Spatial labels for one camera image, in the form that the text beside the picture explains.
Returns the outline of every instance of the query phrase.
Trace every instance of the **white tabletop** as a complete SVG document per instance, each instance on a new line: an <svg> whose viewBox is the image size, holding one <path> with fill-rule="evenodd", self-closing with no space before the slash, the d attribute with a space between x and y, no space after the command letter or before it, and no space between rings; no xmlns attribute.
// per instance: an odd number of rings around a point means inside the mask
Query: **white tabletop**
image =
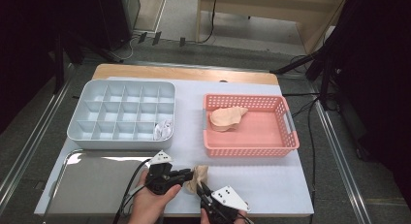
<svg viewBox="0 0 411 224"><path fill-rule="evenodd" d="M208 187L232 186L251 208L249 216L307 216L313 207L296 150L283 158L210 158L203 138L203 98L207 93L281 94L278 85L193 80L164 80L175 85L173 144L166 153L174 159L173 170L209 165ZM65 157L79 146L67 140L60 152L35 213L43 215L52 185ZM198 215L200 199L186 189L167 205L165 215Z"/></svg>

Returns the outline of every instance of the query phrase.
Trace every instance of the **white compartment box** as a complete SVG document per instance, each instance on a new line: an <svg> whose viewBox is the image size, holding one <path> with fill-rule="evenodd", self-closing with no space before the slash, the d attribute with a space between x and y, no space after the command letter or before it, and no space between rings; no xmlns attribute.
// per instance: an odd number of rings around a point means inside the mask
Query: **white compartment box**
<svg viewBox="0 0 411 224"><path fill-rule="evenodd" d="M67 136L84 149L159 150L172 145L175 86L166 81L91 80L79 97ZM170 136L154 140L157 124Z"/></svg>

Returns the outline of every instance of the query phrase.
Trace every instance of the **pink plastic basket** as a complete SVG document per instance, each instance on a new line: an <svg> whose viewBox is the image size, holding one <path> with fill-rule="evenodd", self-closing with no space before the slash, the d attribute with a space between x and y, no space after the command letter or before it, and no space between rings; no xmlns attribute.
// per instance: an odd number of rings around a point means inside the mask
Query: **pink plastic basket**
<svg viewBox="0 0 411 224"><path fill-rule="evenodd" d="M237 129L212 130L210 114L220 108L244 107ZM300 146L287 102L282 96L207 94L204 140L209 157L283 157Z"/></svg>

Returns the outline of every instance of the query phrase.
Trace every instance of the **hand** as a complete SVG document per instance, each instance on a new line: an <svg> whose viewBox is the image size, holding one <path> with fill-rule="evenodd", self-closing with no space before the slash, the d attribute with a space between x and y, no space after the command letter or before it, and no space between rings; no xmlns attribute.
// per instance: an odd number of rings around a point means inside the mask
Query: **hand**
<svg viewBox="0 0 411 224"><path fill-rule="evenodd" d="M243 210L239 210L238 211L239 214L243 215L245 217L245 215L247 214L245 211ZM208 220L208 216L206 215L206 210L204 208L202 208L202 221L200 222L201 224L210 224L209 220ZM234 222L234 224L245 224L245 220L238 216L238 218L236 219L236 221Z"/></svg>
<svg viewBox="0 0 411 224"><path fill-rule="evenodd" d="M142 171L138 186L145 184L147 174L147 170ZM129 224L154 224L164 212L166 204L177 195L180 189L181 186L177 184L164 195L156 195L146 187L140 190L134 197Z"/></svg>

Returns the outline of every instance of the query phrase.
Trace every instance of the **storage organizer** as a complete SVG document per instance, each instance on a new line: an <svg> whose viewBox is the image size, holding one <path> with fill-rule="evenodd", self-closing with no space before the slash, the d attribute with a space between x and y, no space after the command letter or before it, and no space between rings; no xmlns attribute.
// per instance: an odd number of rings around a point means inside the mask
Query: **storage organizer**
<svg viewBox="0 0 411 224"><path fill-rule="evenodd" d="M237 129L212 130L210 114L229 107L248 108ZM207 94L204 140L209 157L283 157L300 146L287 102L282 96Z"/></svg>
<svg viewBox="0 0 411 224"><path fill-rule="evenodd" d="M175 87L164 81L91 80L84 87L67 135L85 149L147 149L171 146L154 140L156 124L174 124Z"/></svg>

